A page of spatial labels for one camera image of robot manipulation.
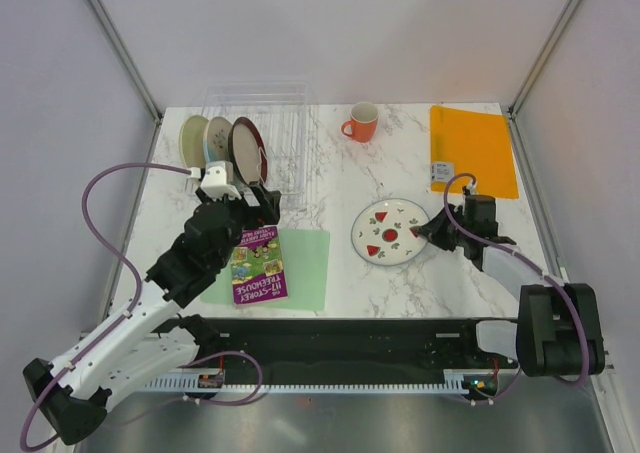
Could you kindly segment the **dark red rimmed plate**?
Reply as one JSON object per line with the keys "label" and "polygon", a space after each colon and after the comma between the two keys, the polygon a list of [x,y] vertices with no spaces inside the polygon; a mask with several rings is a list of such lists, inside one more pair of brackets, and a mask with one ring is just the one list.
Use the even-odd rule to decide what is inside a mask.
{"label": "dark red rimmed plate", "polygon": [[228,154],[238,180],[245,185],[260,182],[268,176],[268,159],[264,141],[247,117],[239,117],[228,135]]}

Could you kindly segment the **watermelon pattern plate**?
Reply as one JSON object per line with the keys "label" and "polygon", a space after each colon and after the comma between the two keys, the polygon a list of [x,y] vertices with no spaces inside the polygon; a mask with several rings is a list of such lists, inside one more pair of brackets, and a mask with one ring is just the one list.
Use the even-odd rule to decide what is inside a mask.
{"label": "watermelon pattern plate", "polygon": [[377,201],[365,208],[351,229],[351,243],[365,261],[384,267],[398,266],[418,256],[427,241],[413,227],[430,221],[418,204],[401,198]]}

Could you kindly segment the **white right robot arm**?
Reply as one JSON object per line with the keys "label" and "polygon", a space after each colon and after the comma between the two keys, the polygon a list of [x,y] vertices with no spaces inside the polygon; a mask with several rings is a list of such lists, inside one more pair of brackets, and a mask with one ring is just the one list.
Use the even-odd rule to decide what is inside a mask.
{"label": "white right robot arm", "polygon": [[513,239],[501,236],[493,197],[471,194],[461,206],[447,203],[411,232],[441,250],[462,249],[465,258],[518,301],[516,321],[482,320],[476,332],[458,341],[465,364],[481,366],[497,353],[515,359],[529,377],[556,377],[566,384],[604,371],[604,340],[593,288],[544,272]]}

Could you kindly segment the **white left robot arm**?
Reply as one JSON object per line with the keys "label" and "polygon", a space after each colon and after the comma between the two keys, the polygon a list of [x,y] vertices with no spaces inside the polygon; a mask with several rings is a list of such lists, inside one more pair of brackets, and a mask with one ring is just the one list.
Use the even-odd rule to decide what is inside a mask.
{"label": "white left robot arm", "polygon": [[198,366],[216,361],[220,344],[204,332],[175,348],[140,344],[215,282],[244,232],[278,224],[280,192],[259,182],[249,188],[255,206],[230,186],[198,189],[201,203],[182,233],[145,275],[134,276],[133,297],[65,353],[52,360],[35,358],[24,367],[33,407],[20,434],[23,451],[38,449],[27,441],[37,413],[54,429],[55,440],[74,445],[153,377],[191,360]]}

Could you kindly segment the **purple treehouse book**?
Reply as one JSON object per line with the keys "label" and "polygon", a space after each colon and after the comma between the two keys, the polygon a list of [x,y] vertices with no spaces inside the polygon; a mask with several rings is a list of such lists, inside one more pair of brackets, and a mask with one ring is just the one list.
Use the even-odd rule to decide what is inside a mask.
{"label": "purple treehouse book", "polygon": [[236,306],[252,306],[289,297],[279,231],[276,226],[245,230],[231,260]]}

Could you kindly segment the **green clipboard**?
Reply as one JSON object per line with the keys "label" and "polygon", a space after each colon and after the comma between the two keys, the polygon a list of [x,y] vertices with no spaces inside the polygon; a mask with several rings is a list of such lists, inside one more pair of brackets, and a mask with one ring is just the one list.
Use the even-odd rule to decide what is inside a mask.
{"label": "green clipboard", "polygon": [[321,311],[325,306],[330,233],[325,230],[278,229],[289,297],[252,306],[236,306],[232,295],[230,263],[213,286],[200,296],[202,302],[248,307],[278,307]]}

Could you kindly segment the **blue white floral plate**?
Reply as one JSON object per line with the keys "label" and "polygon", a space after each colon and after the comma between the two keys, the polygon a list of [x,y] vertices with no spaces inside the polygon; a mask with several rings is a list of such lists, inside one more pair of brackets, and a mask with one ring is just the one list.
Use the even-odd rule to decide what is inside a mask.
{"label": "blue white floral plate", "polygon": [[228,136],[232,124],[224,117],[210,119],[203,132],[203,153],[206,163],[228,161]]}

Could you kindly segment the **orange plastic folder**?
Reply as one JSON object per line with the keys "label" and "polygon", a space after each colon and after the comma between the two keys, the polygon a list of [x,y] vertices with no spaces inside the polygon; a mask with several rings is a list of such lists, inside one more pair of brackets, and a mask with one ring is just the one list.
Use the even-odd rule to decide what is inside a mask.
{"label": "orange plastic folder", "polygon": [[442,192],[455,175],[471,173],[480,193],[519,197],[509,128],[502,115],[433,106],[430,153],[434,192]]}

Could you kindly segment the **cream green plate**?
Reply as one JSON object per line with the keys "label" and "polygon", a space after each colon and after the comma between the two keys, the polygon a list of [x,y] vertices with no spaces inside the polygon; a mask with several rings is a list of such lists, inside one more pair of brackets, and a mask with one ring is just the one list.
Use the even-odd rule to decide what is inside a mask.
{"label": "cream green plate", "polygon": [[179,133],[179,152],[187,168],[205,166],[203,150],[204,129],[208,120],[201,115],[192,115],[185,120]]}

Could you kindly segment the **orange ceramic mug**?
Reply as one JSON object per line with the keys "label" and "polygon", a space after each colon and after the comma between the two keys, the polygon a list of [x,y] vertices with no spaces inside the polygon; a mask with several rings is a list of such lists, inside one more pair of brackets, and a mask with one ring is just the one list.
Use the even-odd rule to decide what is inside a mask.
{"label": "orange ceramic mug", "polygon": [[350,112],[350,119],[341,127],[341,133],[359,143],[369,142],[377,129],[378,108],[369,102],[355,104]]}

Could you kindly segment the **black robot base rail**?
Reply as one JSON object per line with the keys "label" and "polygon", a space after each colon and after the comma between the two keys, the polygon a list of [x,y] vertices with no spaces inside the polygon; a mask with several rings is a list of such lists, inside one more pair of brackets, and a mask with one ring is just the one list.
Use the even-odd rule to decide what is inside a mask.
{"label": "black robot base rail", "polygon": [[514,371],[515,361],[481,351],[473,319],[170,319],[157,333],[186,333],[201,358],[229,358],[234,384],[262,377],[271,385],[436,383],[444,370]]}

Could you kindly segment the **left aluminium frame post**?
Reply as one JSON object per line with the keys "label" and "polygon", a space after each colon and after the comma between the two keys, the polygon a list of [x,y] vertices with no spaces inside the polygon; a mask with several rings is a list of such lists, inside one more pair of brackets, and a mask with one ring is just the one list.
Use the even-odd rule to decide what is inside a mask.
{"label": "left aluminium frame post", "polygon": [[163,113],[153,98],[146,81],[143,79],[133,56],[127,48],[104,2],[102,0],[83,1],[115,54],[117,61],[123,68],[137,96],[153,119],[154,124],[158,126],[163,119]]}

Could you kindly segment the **aluminium frame post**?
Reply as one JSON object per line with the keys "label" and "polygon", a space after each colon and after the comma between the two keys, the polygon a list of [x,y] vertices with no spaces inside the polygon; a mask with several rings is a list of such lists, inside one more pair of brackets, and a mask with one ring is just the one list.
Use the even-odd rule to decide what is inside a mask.
{"label": "aluminium frame post", "polygon": [[510,121],[515,121],[523,109],[539,77],[543,73],[583,2],[584,0],[566,0],[514,99],[504,109]]}
{"label": "aluminium frame post", "polygon": [[115,54],[117,61],[123,68],[137,96],[153,119],[154,124],[158,126],[163,119],[163,113],[153,98],[146,81],[143,79],[133,56],[127,48],[104,2],[102,0],[83,1]]}

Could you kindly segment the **right aluminium frame post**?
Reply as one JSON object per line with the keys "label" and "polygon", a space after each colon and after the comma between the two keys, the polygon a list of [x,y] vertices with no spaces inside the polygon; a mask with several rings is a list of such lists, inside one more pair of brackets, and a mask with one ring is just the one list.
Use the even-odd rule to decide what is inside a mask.
{"label": "right aluminium frame post", "polygon": [[510,121],[515,121],[523,109],[539,77],[543,73],[583,2],[584,0],[566,0],[514,99],[504,109]]}

